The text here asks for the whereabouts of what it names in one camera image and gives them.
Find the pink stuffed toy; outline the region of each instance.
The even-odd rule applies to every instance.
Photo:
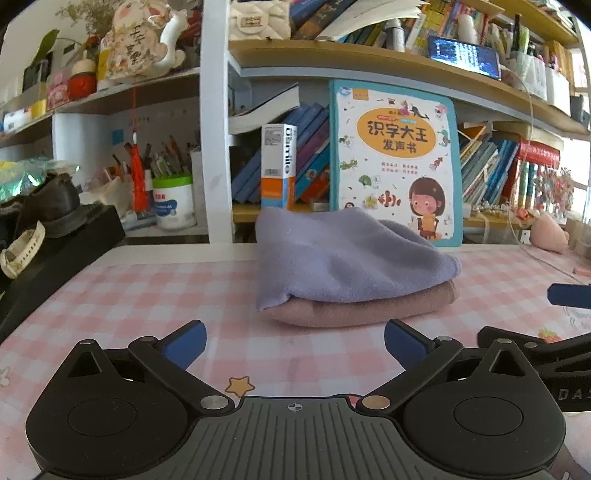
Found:
[[[531,226],[530,242],[533,246],[561,254],[569,245],[569,233],[548,213],[542,212]]]

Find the green lid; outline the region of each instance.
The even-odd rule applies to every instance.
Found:
[[[170,177],[162,177],[152,180],[152,187],[155,189],[173,189],[175,187],[182,187],[184,185],[191,185],[193,183],[193,176],[184,173],[178,175],[171,175]]]

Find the bottle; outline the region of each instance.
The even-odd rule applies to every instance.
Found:
[[[404,30],[399,18],[393,18],[386,22],[386,48],[394,51],[404,52]]]

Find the pen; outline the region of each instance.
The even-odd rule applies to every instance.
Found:
[[[521,15],[515,14],[515,22],[513,24],[513,45],[511,51],[519,51],[519,31],[521,29]]]

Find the white bottle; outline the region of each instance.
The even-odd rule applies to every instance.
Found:
[[[466,43],[476,43],[476,30],[471,15],[462,14],[457,18],[457,39]]]
[[[404,52],[404,29],[399,18],[388,20],[384,27],[386,32],[386,48]]]

